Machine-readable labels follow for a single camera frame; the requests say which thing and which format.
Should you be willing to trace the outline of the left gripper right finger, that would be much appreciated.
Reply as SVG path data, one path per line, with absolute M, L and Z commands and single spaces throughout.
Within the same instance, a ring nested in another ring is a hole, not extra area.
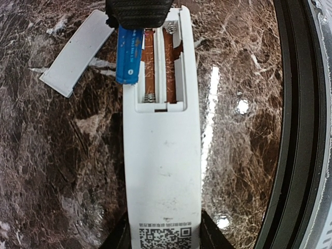
M 201 248 L 232 249 L 231 243 L 205 210 L 201 212 Z

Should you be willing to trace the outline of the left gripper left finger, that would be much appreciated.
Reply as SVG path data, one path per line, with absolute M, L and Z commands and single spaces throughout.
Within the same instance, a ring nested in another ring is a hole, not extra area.
M 130 249 L 130 225 L 125 212 L 99 249 Z

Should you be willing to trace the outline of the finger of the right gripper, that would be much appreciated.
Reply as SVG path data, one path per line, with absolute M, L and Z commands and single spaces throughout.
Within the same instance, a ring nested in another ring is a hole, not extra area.
M 172 0 L 106 0 L 106 24 L 115 29 L 161 27 L 172 4 Z

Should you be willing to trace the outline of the blue battery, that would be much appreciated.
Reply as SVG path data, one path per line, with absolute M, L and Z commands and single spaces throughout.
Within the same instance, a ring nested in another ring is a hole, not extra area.
M 134 85 L 139 80 L 144 30 L 118 29 L 116 82 Z

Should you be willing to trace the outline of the white battery cover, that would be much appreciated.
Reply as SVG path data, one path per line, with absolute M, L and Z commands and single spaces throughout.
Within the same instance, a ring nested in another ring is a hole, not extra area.
M 69 98 L 91 60 L 114 31 L 106 24 L 107 19 L 106 13 L 94 10 L 39 79 Z

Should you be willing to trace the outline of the white remote control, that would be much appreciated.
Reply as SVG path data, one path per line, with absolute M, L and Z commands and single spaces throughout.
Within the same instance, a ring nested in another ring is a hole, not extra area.
M 145 32 L 139 78 L 123 86 L 132 248 L 199 248 L 201 139 L 190 11 Z

